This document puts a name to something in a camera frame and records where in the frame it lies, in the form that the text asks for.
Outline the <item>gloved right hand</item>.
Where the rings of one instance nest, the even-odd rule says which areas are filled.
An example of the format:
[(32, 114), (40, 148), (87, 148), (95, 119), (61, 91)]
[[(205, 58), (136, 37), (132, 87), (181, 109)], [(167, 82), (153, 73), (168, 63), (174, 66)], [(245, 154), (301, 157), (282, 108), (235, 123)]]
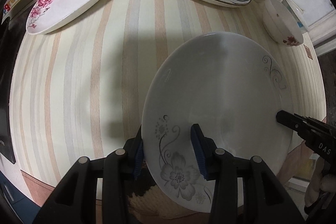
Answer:
[(329, 193), (329, 196), (322, 205), (323, 209), (326, 209), (335, 195), (335, 171), (326, 170), (323, 158), (319, 157), (316, 161), (313, 176), (311, 177), (310, 183), (307, 187), (305, 193), (305, 206), (310, 207), (319, 198), (321, 192)]

